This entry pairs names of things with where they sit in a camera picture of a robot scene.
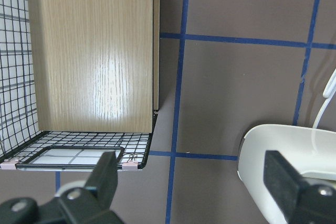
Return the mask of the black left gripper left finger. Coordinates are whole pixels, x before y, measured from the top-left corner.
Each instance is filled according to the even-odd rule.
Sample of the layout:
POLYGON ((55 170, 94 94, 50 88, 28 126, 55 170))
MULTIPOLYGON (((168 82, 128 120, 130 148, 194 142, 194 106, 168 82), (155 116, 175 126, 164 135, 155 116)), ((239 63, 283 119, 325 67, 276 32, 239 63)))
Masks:
POLYGON ((110 208, 118 186, 118 162, 115 154, 104 152, 84 185, 103 209, 110 208))

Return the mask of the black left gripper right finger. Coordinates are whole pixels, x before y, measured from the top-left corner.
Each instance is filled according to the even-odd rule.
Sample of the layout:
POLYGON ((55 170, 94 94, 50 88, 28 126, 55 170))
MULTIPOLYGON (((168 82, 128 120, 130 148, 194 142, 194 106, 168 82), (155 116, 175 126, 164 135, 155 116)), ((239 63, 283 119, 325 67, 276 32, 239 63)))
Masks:
POLYGON ((294 216, 306 180, 279 151, 266 151, 264 184, 286 219, 294 216))

